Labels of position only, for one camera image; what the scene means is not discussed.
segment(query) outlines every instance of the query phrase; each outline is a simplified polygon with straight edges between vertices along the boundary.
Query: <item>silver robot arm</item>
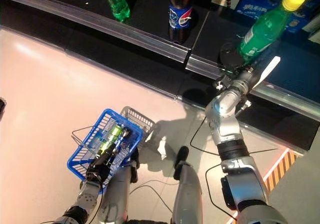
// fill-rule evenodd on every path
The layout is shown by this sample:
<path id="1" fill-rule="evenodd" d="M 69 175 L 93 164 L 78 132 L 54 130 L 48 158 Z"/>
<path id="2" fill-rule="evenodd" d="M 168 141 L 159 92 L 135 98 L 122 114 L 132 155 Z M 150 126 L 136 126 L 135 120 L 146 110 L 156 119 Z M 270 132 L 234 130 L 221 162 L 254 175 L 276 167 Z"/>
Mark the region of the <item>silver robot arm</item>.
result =
<path id="1" fill-rule="evenodd" d="M 112 144 L 102 155 L 95 158 L 86 171 L 86 178 L 78 194 L 76 202 L 53 224 L 85 224 L 96 206 L 103 182 L 109 176 L 107 164 L 114 155 L 115 144 Z"/>
<path id="2" fill-rule="evenodd" d="M 249 155 L 236 119 L 236 106 L 246 94 L 260 82 L 259 73 L 250 68 L 244 70 L 229 86 L 206 107 L 212 137 L 226 174 L 221 179 L 226 205 L 239 212 L 237 222 L 287 223 L 284 217 L 268 205 L 268 191 L 254 159 Z"/>

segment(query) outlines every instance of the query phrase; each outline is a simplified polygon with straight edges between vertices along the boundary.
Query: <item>dark cola bottle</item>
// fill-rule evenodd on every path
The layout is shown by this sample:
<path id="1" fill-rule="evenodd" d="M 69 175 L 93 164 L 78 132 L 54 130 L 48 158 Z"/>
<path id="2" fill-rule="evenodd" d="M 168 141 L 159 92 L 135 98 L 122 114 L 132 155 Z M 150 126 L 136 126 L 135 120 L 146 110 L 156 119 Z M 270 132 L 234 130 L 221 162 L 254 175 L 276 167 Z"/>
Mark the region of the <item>dark cola bottle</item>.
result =
<path id="1" fill-rule="evenodd" d="M 192 4 L 194 0 L 170 0 L 169 37 L 182 44 L 189 36 Z"/>

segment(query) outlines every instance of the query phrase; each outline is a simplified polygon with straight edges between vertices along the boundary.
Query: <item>black shelf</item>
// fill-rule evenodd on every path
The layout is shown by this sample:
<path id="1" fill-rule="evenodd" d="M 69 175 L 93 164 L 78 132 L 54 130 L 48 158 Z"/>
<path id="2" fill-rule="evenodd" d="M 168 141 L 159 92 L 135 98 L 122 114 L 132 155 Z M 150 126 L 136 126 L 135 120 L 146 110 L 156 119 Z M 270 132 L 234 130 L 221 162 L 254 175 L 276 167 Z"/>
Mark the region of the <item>black shelf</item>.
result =
<path id="1" fill-rule="evenodd" d="M 107 0 L 12 0 L 46 11 L 183 63 L 191 50 L 207 9 L 194 6 L 193 28 L 183 45 L 168 39 L 169 0 L 128 0 L 131 17 L 114 20 Z"/>
<path id="2" fill-rule="evenodd" d="M 219 65 L 221 46 L 226 42 L 239 43 L 253 23 L 246 16 L 214 6 L 186 68 L 212 79 L 223 75 Z M 281 62 L 252 94 L 319 121 L 320 46 L 308 41 L 303 31 L 295 35 L 285 33 L 275 54 Z"/>
<path id="3" fill-rule="evenodd" d="M 204 107 L 216 95 L 213 80 L 186 71 L 184 63 L 35 8 L 9 0 L 0 4 L 2 26 L 58 46 L 68 55 L 197 106 Z M 319 122 L 255 96 L 250 100 L 253 106 L 240 116 L 244 127 L 252 125 L 252 131 L 266 138 L 281 138 L 278 143 L 290 141 L 297 151 L 309 149 Z"/>

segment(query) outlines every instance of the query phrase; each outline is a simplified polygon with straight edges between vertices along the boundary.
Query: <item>hazard stripe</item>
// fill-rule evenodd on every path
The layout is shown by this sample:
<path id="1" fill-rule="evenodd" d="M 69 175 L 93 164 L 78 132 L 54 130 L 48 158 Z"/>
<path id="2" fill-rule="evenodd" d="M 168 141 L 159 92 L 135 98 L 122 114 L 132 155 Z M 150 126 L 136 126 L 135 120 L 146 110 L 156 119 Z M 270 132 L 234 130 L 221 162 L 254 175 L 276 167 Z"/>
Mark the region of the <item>hazard stripe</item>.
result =
<path id="1" fill-rule="evenodd" d="M 283 156 L 282 160 L 280 160 L 278 165 L 274 168 L 274 170 L 270 173 L 268 178 L 264 181 L 268 192 L 271 192 L 275 188 L 275 186 L 279 183 L 279 181 L 289 170 L 289 168 L 294 164 L 297 158 L 298 156 L 295 155 L 293 152 L 287 151 L 287 153 Z M 233 219 L 230 219 L 227 223 L 237 224 L 236 221 Z"/>

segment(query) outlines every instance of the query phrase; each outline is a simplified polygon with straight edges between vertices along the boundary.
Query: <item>wire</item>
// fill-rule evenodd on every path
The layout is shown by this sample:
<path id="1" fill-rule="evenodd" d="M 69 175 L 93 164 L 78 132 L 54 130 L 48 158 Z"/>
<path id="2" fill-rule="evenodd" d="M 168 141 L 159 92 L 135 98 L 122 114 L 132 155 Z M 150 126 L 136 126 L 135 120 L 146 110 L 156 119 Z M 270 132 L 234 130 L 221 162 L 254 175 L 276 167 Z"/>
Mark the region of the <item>wire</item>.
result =
<path id="1" fill-rule="evenodd" d="M 136 190 L 138 190 L 138 189 L 140 189 L 140 188 L 142 188 L 142 187 L 149 187 L 149 188 L 151 188 L 155 193 L 156 193 L 156 195 L 160 198 L 160 200 L 162 201 L 162 203 L 168 208 L 168 210 L 172 213 L 172 210 L 170 209 L 170 207 L 166 204 L 166 202 L 161 198 L 161 196 L 159 195 L 159 193 L 152 187 L 152 186 L 150 186 L 150 185 L 140 185 L 140 186 L 138 186 L 138 187 L 136 187 L 135 189 L 133 189 L 131 192 L 130 192 L 130 194 L 132 194 L 134 191 L 136 191 Z"/>
<path id="2" fill-rule="evenodd" d="M 209 188 L 209 183 L 208 183 L 208 178 L 207 178 L 207 173 L 210 171 L 210 170 L 212 170 L 212 169 L 214 169 L 214 168 L 216 168 L 216 167 L 218 167 L 218 166 L 220 166 L 220 164 L 218 164 L 218 165 L 215 165 L 215 166 L 213 166 L 213 167 L 210 167 L 207 171 L 206 171 L 206 178 L 205 178 L 205 181 L 206 181 L 206 185 L 207 185 L 207 188 L 208 188 L 208 193 L 209 193 L 209 197 L 210 197 L 210 201 L 211 201 L 211 203 L 212 203 L 212 205 L 214 205 L 216 208 L 218 208 L 219 210 L 221 210 L 222 212 L 224 212 L 225 214 L 227 214 L 228 216 L 230 216 L 231 218 L 233 218 L 234 220 L 237 220 L 236 218 L 234 218 L 231 214 L 229 214 L 228 212 L 226 212 L 225 210 L 223 210 L 221 207 L 219 207 L 218 205 L 216 205 L 215 203 L 214 203 L 214 201 L 212 200 L 212 196 L 211 196 L 211 193 L 210 193 L 210 188 Z"/>
<path id="3" fill-rule="evenodd" d="M 101 203 L 102 203 L 102 198 L 103 198 L 103 196 L 104 196 L 104 191 L 103 191 L 104 188 L 103 188 L 103 187 L 104 187 L 103 184 L 101 184 L 101 186 L 100 186 L 100 190 L 101 190 L 100 203 L 99 203 L 99 206 L 98 206 L 98 208 L 97 208 L 97 210 L 96 210 L 96 212 L 95 212 L 95 215 L 92 217 L 91 221 L 90 221 L 88 224 L 91 224 L 91 223 L 93 222 L 93 220 L 95 219 L 96 214 L 98 213 L 98 211 L 99 211 L 99 209 L 100 209 L 100 206 L 101 206 Z"/>
<path id="4" fill-rule="evenodd" d="M 161 181 L 161 180 L 148 180 L 148 181 L 146 181 L 145 183 L 142 183 L 141 185 L 145 185 L 145 184 L 147 184 L 147 183 L 149 183 L 149 182 L 152 182 L 152 181 L 160 182 L 160 183 L 163 183 L 163 184 L 165 184 L 165 185 L 179 185 L 179 182 L 178 182 L 178 183 L 175 183 L 175 184 L 169 184 L 169 183 L 166 183 L 166 182 Z"/>
<path id="5" fill-rule="evenodd" d="M 198 129 L 195 131 L 195 133 L 193 134 L 193 137 L 191 138 L 190 140 L 190 146 L 193 147 L 194 149 L 197 149 L 199 151 L 202 151 L 202 152 L 205 152 L 205 153 L 208 153 L 208 154 L 211 154 L 211 155 L 216 155 L 216 156 L 219 156 L 219 154 L 216 154 L 216 153 L 213 153 L 213 152 L 210 152 L 210 151 L 206 151 L 206 150 L 202 150 L 200 149 L 199 147 L 196 147 L 194 145 L 192 145 L 192 142 L 194 140 L 194 137 L 196 136 L 196 134 L 198 133 L 198 131 L 200 130 L 201 126 L 203 125 L 203 123 L 205 122 L 206 120 L 206 117 L 203 119 L 203 121 L 201 122 L 200 126 L 198 127 Z"/>
<path id="6" fill-rule="evenodd" d="M 217 153 L 213 153 L 213 152 L 210 152 L 210 151 L 206 151 L 206 150 L 202 150 L 200 149 L 199 147 L 196 147 L 194 145 L 192 145 L 192 142 L 194 140 L 194 137 L 196 136 L 196 134 L 198 133 L 198 131 L 200 130 L 200 128 L 202 127 L 203 123 L 205 122 L 207 117 L 205 117 L 203 119 L 203 121 L 201 122 L 200 126 L 198 127 L 198 129 L 195 131 L 195 133 L 193 134 L 191 140 L 190 140 L 190 146 L 193 147 L 194 149 L 197 149 L 199 151 L 202 151 L 204 153 L 207 153 L 207 154 L 210 154 L 210 155 L 216 155 L 216 156 L 220 156 L 219 154 Z M 274 149 L 267 149 L 267 150 L 259 150 L 259 151 L 253 151 L 253 152 L 249 152 L 249 154 L 256 154 L 256 153 L 261 153 L 261 152 L 266 152 L 266 151 L 272 151 L 272 150 L 277 150 L 277 148 L 274 148 Z"/>

